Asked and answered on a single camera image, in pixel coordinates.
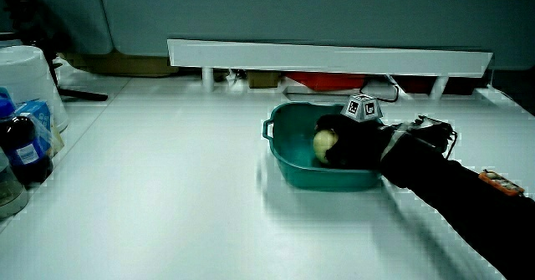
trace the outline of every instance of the bottle label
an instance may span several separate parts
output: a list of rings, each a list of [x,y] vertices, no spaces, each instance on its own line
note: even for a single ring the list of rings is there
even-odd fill
[[[41,150],[37,139],[21,148],[6,152],[6,157],[9,159],[9,163],[13,166],[34,163],[43,156],[44,152]]]

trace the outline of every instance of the plastic bottle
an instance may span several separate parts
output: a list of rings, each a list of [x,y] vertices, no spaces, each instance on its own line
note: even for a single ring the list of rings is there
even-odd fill
[[[43,183],[52,173],[52,160],[38,143],[35,125],[28,117],[16,116],[9,99],[0,99],[0,147],[23,185]]]

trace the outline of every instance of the cardboard box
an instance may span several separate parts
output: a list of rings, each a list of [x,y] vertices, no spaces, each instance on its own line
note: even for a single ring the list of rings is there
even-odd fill
[[[251,89],[277,88],[281,73],[278,71],[246,71]]]
[[[161,77],[178,72],[167,57],[126,55],[118,51],[108,54],[61,53],[62,59],[76,69],[95,74]]]

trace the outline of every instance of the blue bottle cap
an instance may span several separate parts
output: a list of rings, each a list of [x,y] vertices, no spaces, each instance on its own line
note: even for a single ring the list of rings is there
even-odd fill
[[[6,118],[15,112],[15,104],[9,99],[0,99],[0,118]]]

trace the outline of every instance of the teal plastic basin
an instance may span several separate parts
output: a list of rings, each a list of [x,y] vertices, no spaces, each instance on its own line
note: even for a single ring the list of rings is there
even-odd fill
[[[380,173],[323,167],[313,151],[314,126],[322,115],[338,114],[343,104],[289,102],[273,110],[263,123],[263,137],[288,183],[303,189],[357,191],[377,186]],[[273,125],[273,137],[268,135]]]

